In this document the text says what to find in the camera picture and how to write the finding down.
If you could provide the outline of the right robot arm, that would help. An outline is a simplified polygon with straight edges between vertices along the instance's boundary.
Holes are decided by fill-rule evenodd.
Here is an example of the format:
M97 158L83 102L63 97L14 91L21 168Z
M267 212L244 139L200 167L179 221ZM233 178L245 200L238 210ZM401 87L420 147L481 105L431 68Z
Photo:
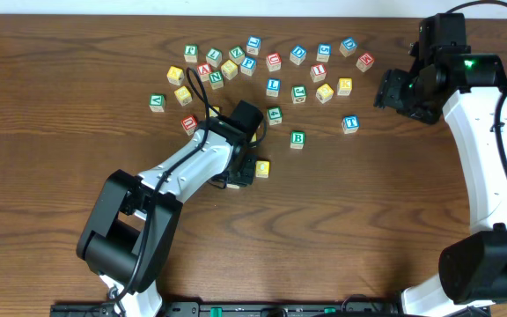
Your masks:
M406 315L456 316L507 303L507 78L497 55L475 55L460 13L424 19L410 70L382 77L375 106L445 121L455 139L470 206L469 237L440 255L435 276L400 295Z

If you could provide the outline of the yellow O block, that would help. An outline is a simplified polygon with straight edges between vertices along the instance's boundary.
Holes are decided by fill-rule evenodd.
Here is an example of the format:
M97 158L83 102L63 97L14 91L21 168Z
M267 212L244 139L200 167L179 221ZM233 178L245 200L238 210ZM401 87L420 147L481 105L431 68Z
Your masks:
M270 162L265 160L258 160L255 165L256 178L268 178L270 171Z

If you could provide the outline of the green B block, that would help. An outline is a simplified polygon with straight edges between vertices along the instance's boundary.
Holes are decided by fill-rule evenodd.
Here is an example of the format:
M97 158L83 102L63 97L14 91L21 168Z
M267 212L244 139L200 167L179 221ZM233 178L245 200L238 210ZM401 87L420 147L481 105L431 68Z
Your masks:
M290 134L290 147L291 149L302 150L305 146L305 132L292 131Z

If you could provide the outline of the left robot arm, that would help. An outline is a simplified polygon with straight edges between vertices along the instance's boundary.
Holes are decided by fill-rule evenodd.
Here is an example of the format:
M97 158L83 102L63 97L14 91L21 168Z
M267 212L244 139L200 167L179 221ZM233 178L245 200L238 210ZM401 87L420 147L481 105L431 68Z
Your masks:
M241 100L230 116L208 116L190 141L163 163L131 175L112 173L77 243L77 256L107 285L108 300L65 309L68 316L155 316L163 305L156 280L182 206L203 184L243 188L254 180L252 138L264 120Z

